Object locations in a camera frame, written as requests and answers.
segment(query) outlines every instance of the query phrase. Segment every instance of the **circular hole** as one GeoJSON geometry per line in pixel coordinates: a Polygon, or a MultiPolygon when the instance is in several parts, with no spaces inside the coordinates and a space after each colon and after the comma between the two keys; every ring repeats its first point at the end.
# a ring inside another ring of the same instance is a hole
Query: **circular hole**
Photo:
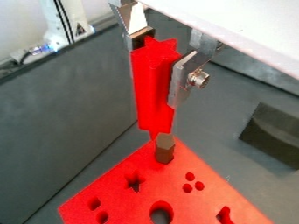
{"type": "Polygon", "coordinates": [[[205,184],[203,184],[201,181],[198,181],[198,182],[195,183],[195,188],[197,188],[199,191],[202,191],[203,188],[205,188],[205,184]]]}
{"type": "Polygon", "coordinates": [[[195,180],[195,175],[191,172],[187,172],[186,173],[186,179],[190,180],[190,181],[194,181],[195,180]]]}
{"type": "Polygon", "coordinates": [[[170,224],[174,220],[174,209],[166,201],[157,201],[150,210],[153,223],[170,224]]]}
{"type": "Polygon", "coordinates": [[[90,202],[89,202],[89,209],[91,211],[95,211],[101,206],[101,201],[99,201],[99,198],[95,197],[90,202]]]}
{"type": "Polygon", "coordinates": [[[193,186],[191,186],[190,184],[185,184],[183,187],[182,187],[182,189],[183,189],[187,193],[190,193],[190,192],[193,191],[193,186]]]}
{"type": "Polygon", "coordinates": [[[98,223],[105,224],[109,221],[109,213],[107,212],[101,212],[98,214],[98,223]]]}

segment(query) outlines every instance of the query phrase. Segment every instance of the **screw head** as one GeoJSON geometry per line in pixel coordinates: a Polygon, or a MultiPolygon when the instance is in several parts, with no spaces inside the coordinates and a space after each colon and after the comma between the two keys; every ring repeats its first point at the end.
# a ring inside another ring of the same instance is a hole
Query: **screw head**
{"type": "Polygon", "coordinates": [[[198,88],[205,88],[210,82],[211,76],[202,71],[202,69],[195,70],[195,72],[189,75],[189,83],[198,88]]]}

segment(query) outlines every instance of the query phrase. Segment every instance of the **bolt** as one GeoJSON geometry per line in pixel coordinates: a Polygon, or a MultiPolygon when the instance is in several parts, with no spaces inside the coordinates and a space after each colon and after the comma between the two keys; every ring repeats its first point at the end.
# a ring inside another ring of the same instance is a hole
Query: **bolt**
{"type": "Polygon", "coordinates": [[[155,139],[155,159],[162,164],[174,160],[174,135],[161,133],[155,139]]]}
{"type": "Polygon", "coordinates": [[[210,82],[211,76],[202,71],[202,69],[195,70],[189,75],[189,83],[198,88],[205,88],[210,82]]]}
{"type": "Polygon", "coordinates": [[[218,43],[218,48],[217,51],[219,52],[222,50],[222,48],[225,47],[225,44],[222,42],[218,43]]]}

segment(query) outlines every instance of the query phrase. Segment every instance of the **red plastic piece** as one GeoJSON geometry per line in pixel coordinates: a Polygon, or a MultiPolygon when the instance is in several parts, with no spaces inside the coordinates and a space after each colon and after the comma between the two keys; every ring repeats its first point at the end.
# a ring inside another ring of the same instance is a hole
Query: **red plastic piece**
{"type": "Polygon", "coordinates": [[[174,160],[155,160],[146,144],[60,206],[66,224],[151,224],[162,208],[173,224],[269,224],[229,182],[175,139],[174,160]]]}
{"type": "Polygon", "coordinates": [[[153,139],[173,129],[174,109],[167,96],[173,65],[182,56],[175,48],[175,39],[159,42],[146,37],[145,47],[131,52],[138,123],[142,130],[150,130],[153,139]]]}

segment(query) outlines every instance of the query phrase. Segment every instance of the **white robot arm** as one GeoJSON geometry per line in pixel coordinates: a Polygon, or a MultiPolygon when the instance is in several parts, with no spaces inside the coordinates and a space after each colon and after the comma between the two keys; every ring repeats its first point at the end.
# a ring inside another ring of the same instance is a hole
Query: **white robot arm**
{"type": "Polygon", "coordinates": [[[11,54],[18,63],[28,64],[94,33],[80,0],[40,0],[48,30],[42,43],[11,54]]]}

